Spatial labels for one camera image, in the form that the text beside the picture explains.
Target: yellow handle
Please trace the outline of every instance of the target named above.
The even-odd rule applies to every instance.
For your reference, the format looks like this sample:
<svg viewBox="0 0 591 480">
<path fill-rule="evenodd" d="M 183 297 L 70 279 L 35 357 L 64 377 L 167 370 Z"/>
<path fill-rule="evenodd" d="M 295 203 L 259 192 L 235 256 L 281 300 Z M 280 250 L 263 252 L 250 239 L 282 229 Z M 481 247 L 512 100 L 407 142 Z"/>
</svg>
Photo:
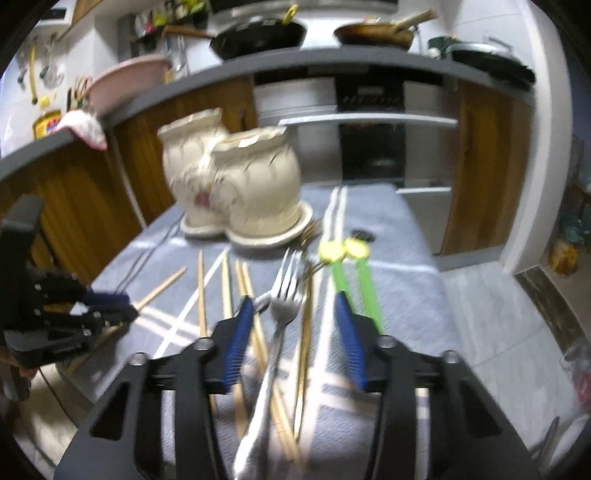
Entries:
<svg viewBox="0 0 591 480">
<path fill-rule="evenodd" d="M 287 13 L 285 14 L 285 17 L 283 17 L 283 20 L 281 21 L 281 25 L 287 25 L 288 23 L 291 23 L 291 21 L 294 19 L 295 14 L 297 13 L 299 8 L 300 8 L 300 6 L 298 4 L 293 4 L 290 7 L 290 9 L 287 11 Z"/>
<path fill-rule="evenodd" d="M 35 44 L 31 47 L 31 58 L 29 59 L 29 82 L 31 83 L 31 103 L 36 105 L 39 99 L 37 98 L 37 87 L 35 86 L 35 57 L 37 56 L 37 48 Z"/>
</svg>

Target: black cable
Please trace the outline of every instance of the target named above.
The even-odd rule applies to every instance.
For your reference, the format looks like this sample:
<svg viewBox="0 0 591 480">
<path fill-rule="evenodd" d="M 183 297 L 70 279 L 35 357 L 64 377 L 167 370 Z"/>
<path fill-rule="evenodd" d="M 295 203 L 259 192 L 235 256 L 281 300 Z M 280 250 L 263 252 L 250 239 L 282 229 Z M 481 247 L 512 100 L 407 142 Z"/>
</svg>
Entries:
<svg viewBox="0 0 591 480">
<path fill-rule="evenodd" d="M 39 369 L 39 373 L 41 374 L 41 377 L 42 377 L 43 381 L 45 382 L 45 385 L 47 385 L 47 388 L 49 388 L 49 391 L 51 392 L 51 395 L 53 395 L 53 398 L 56 399 L 56 402 L 60 406 L 60 408 L 61 408 L 62 412 L 64 413 L 64 415 L 66 417 L 68 417 L 68 420 L 70 420 L 74 424 L 74 427 L 78 428 L 78 424 L 72 419 L 72 417 L 70 417 L 70 414 L 66 411 L 66 408 L 64 407 L 64 404 L 61 402 L 60 397 L 57 396 L 56 391 L 53 389 L 53 387 L 47 381 L 47 378 L 43 374 L 43 370 L 41 370 L 41 368 Z"/>
<path fill-rule="evenodd" d="M 131 267 L 129 268 L 128 272 L 125 274 L 125 276 L 123 277 L 123 280 L 121 280 L 121 282 L 119 282 L 119 285 L 117 286 L 117 288 L 115 289 L 115 291 L 117 293 L 122 293 L 136 278 L 137 276 L 140 274 L 140 272 L 144 269 L 144 267 L 146 266 L 146 264 L 148 263 L 148 260 L 150 260 L 150 258 L 152 257 L 152 255 L 154 255 L 154 252 L 166 241 L 169 240 L 170 238 L 176 236 L 176 234 L 178 233 L 178 230 L 180 229 L 180 221 L 183 218 L 184 214 L 181 214 L 181 216 L 178 218 L 178 220 L 176 222 L 174 222 L 170 228 L 166 231 L 166 233 L 164 234 L 164 236 L 158 241 L 158 243 L 156 243 L 149 251 L 148 253 L 146 252 L 140 252 L 140 254 L 137 256 L 137 258 L 134 260 L 134 262 L 131 264 Z M 170 234 L 172 233 L 174 228 L 177 228 L 175 233 L 170 236 Z M 142 260 L 142 264 L 136 269 L 139 261 Z"/>
</svg>

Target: pot saucer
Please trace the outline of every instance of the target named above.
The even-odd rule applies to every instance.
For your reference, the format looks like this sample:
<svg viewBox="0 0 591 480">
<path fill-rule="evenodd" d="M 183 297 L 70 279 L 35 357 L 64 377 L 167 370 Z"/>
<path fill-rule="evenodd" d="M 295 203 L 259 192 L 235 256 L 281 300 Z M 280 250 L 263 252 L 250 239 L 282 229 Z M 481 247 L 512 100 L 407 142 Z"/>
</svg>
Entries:
<svg viewBox="0 0 591 480">
<path fill-rule="evenodd" d="M 211 238 L 226 233 L 226 227 L 224 225 L 189 226 L 187 225 L 187 215 L 183 215 L 181 231 L 187 236 Z"/>
<path fill-rule="evenodd" d="M 310 223 L 313 216 L 314 210 L 312 209 L 312 205 L 310 205 L 308 202 L 300 200 L 300 219 L 287 232 L 274 236 L 251 237 L 238 235 L 237 233 L 233 233 L 230 230 L 226 230 L 226 235 L 233 244 L 240 247 L 255 250 L 275 248 L 285 245 L 291 242 L 294 238 L 298 237 L 299 234 L 304 231 L 304 228 L 306 228 L 308 223 Z"/>
</svg>

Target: cooking pot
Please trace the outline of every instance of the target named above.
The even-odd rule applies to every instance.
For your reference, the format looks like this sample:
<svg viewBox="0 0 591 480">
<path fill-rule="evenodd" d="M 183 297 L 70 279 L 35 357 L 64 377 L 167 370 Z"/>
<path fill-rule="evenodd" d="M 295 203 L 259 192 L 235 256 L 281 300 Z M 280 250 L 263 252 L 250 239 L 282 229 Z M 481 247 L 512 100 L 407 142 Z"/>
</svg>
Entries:
<svg viewBox="0 0 591 480">
<path fill-rule="evenodd" d="M 535 84 L 535 73 L 513 55 L 511 45 L 490 36 L 485 37 L 484 42 L 465 42 L 455 37 L 435 37 L 428 42 L 429 55 L 459 61 L 484 70 L 494 79 L 521 89 L 527 90 Z"/>
<path fill-rule="evenodd" d="M 267 50 L 299 47 L 306 36 L 306 28 L 291 21 L 297 10 L 298 5 L 292 5 L 280 19 L 253 17 L 224 30 L 219 35 L 183 27 L 167 27 L 164 34 L 209 38 L 209 46 L 217 56 L 222 60 L 229 60 Z"/>
<path fill-rule="evenodd" d="M 368 19 L 337 28 L 335 37 L 343 45 L 393 46 L 408 50 L 414 39 L 409 28 L 435 18 L 438 18 L 437 12 L 430 9 L 398 23 L 382 22 L 379 18 Z"/>
</svg>

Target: towel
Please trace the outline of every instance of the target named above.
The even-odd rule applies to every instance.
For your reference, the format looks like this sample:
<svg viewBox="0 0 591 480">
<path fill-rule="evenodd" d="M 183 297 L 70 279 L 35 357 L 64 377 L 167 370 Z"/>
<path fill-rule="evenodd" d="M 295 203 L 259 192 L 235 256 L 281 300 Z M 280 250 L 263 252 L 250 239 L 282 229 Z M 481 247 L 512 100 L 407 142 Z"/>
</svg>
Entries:
<svg viewBox="0 0 591 480">
<path fill-rule="evenodd" d="M 75 136 L 94 150 L 105 151 L 107 139 L 99 121 L 91 114 L 82 110 L 71 110 L 66 113 L 56 127 L 57 130 L 69 128 Z"/>
</svg>

